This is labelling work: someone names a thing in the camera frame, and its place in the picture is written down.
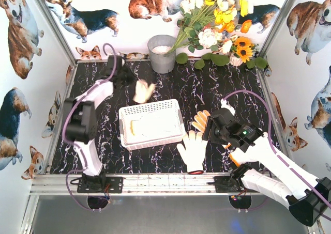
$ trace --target orange flower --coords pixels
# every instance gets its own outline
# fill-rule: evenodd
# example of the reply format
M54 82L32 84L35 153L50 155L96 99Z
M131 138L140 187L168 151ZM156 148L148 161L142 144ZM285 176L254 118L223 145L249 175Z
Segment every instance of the orange flower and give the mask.
M227 26L225 27L226 31L229 33L232 33L234 30L234 22L230 21Z
M248 33L251 26L252 26L252 21L251 20L245 21L242 25L242 28L241 28L240 32L242 32L243 34Z

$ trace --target table surface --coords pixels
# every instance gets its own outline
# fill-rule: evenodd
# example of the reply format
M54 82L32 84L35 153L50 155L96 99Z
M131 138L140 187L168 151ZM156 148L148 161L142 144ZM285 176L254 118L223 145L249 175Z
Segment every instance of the table surface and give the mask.
M77 97L87 91L99 79L100 72L106 69L107 63L79 63L70 96ZM220 100L227 94L246 89L263 96L258 76L244 68L216 67L207 64L202 70L194 69L194 61L186 65L176 65L168 74L158 74L151 68L149 61L128 61L127 66L138 78L154 83L156 90L149 102L176 99L186 131L195 130L191 125L198 111L208 110L212 113L220 108ZM102 102L96 110L98 134L95 138L99 158L109 174L143 174L143 173L185 173L176 144L156 146L146 149L128 151L121 146L119 136L118 110L124 106L136 105L132 100L135 85L130 85ZM240 121L252 122L267 130L267 111L254 96L238 94L228 99L235 108ZM277 138L272 129L276 146ZM208 143L206 158L203 164L206 172L224 172L235 168L229 158L231 148L224 150L220 145ZM257 170L263 165L253 164ZM66 174L73 168L81 168L81 162L73 148L59 138L51 164L51 174Z

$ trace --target sunflower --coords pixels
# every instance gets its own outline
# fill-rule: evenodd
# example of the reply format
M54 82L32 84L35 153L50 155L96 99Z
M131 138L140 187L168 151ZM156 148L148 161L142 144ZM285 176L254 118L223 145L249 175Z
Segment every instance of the sunflower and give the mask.
M249 61L249 58L253 56L253 51L250 47L248 46L237 46L237 55L242 59L244 63Z
M249 47L252 45L252 41L246 37L238 37L234 42L234 45L238 47Z

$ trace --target white wall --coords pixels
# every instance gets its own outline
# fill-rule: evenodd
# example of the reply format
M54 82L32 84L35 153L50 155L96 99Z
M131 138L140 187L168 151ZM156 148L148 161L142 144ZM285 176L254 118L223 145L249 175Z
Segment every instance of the white wall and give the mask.
M58 90L63 97L65 77L69 60L60 44L55 39L49 25L37 8L34 0L26 0L34 14L38 28L44 30L44 37L39 39L38 47L42 48L40 57L34 55L33 68L27 79L18 77L9 60L8 25L9 21L4 9L0 8L0 44L1 44L1 79L0 106L5 94L13 87L20 89L25 95L32 112L32 117L21 114L19 127L18 150L23 155L20 163L9 163L0 170L0 232L19 233L25 211L31 180L21 179L22 173L31 163L30 146L34 146L43 156L49 146L50 137L42 138L41 133L48 121L55 93Z
M274 4L281 7L284 0L250 0L254 5L266 5ZM117 37L111 37L112 33L109 28L105 28L91 35L87 35L87 43L82 43L81 39L77 39L76 35L65 30L56 18L56 22L59 25L60 30L63 32L64 37L69 43L73 54L76 59L80 59L80 55L76 51L76 47L82 48L86 51L93 49L95 45L100 48L105 42L111 43L116 50L122 53L140 52L148 53L147 42L149 38L154 35L167 34L176 37L179 28L176 23L181 14L178 12L175 15L171 15L172 22L166 23L162 20L161 16L152 17L150 20L133 19L129 15L128 6L130 0L73 0L71 5L79 11L92 11L99 9L110 9L119 12L119 32ZM260 24L254 25L247 34L241 34L243 36L250 37L253 42L262 46L266 36L268 35L271 27L269 27L264 33L257 34L262 28ZM178 53L185 51L189 55L192 55L187 48L179 49ZM195 51L194 56L201 56L205 54L206 50Z
M307 1L323 3L325 0L296 0L293 7ZM312 21L308 13L304 14L304 18L307 22ZM322 33L328 34L330 40L331 26L325 26ZM315 43L320 46L321 39L318 38L318 40ZM285 21L267 52L268 62L273 70L268 82L272 92L278 98L286 123L290 124L292 119L297 117L297 132L308 142L306 147L291 152L294 161L299 166L305 164L307 170L319 178L325 176L331 178L331 172L326 167L326 163L331 164L330 147L316 129L307 130L304 126L309 122L307 116L312 115L313 99L329 80L331 42L313 54L311 65L306 63L307 53L302 49L299 55L294 53L296 42L297 39L290 35ZM326 214L331 216L331 211L328 210ZM323 219L322 224L326 233L331 233L330 222Z

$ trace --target wire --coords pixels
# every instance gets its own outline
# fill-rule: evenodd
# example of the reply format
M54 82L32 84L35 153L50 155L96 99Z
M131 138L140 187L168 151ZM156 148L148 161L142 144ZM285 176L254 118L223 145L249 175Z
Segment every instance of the wire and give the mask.
M234 94L237 94L237 93L249 93L249 94L254 95L255 97L257 97L263 103L263 105L267 109L267 113L268 113L268 141L269 141L270 147L271 147L272 151L274 152L274 154L276 155L276 157L278 157L286 165L286 167L290 167L290 165L280 155L277 155L277 151L274 148L273 141L271 139L271 126L272 126L271 111L270 111L270 108L268 107L267 103L257 93L254 93L254 92L249 91L249 90L244 90L244 89L243 90L237 90L237 91L234 91L234 92L228 94L227 96L224 97L224 100L226 100L230 96L232 96ZM297 171L295 171L295 169L290 168L290 171L292 171L296 176L298 176L299 179L304 184L306 184L327 205L327 207L329 207L331 209L331 204L323 197L323 195L320 194L320 192L318 192L312 185L310 185L308 181L306 181Z
M84 172L86 169L87 169L87 160L86 160L86 157L85 157L85 154L83 153L83 151L82 151L82 148L78 145L78 144L76 144L76 143L74 143L74 142L72 142L72 141L70 141L69 139L67 139L67 137L66 137L66 131L67 131L67 127L68 127L68 123L69 123L69 121L70 121L70 119L71 119L71 116L73 115L73 112L77 109L77 107L78 107L78 105L94 90L94 89L96 89L97 87L99 87L100 85L102 85L102 84L104 84L104 83L106 83L106 82L109 82L109 80L113 77L113 75L114 75L114 73L115 73L115 70L116 70L116 64L117 64L117 62L116 62L116 52L115 52L115 49L114 49L114 47L112 47L112 45L111 44L109 44L109 43L105 43L105 44L103 44L103 50L105 51L105 47L106 47L106 45L109 45L110 46L110 48L112 49L112 51L113 51L113 56L114 56L114 65L113 65L113 70L112 70L112 72L111 72L111 74L110 74L110 76L108 77L108 78L106 78L106 79L104 79L104 80L102 80L102 81L97 81L96 83L95 83L95 85L93 85L86 93L84 93L83 95L82 95L82 97L80 97L79 99L78 99L78 101L75 103L75 105L72 107L72 109L71 109L71 111L69 112L69 115L68 115L68 117L67 117L67 119L66 119L66 121L65 121L65 123L64 123L64 125L63 125L63 129L62 129L62 139L63 139L63 141L65 142L65 143L67 143L67 144L70 144L70 145L73 145L74 147L76 147L79 151L80 151L80 153L81 153L81 155L82 155L82 157L83 157L83 160L84 160L84 165L83 165L83 169L72 169L71 171L69 171L68 172L68 174L66 175L66 186L67 186L67 189L68 189L68 192L69 192L69 194L71 195L71 197L73 198L73 200L81 207L81 208L83 208L84 210L88 210L88 211L93 211L94 212L94 210L92 210L92 209L90 209L90 208L87 208L87 207L85 207L85 206L83 206L82 204L80 204L77 200L76 200L76 198L74 197L74 195L72 194L72 192L71 192L71 190L70 190L70 188L69 188L69 184L68 184L68 178L69 178L69 175L70 174L72 174L72 173L82 173L82 172Z

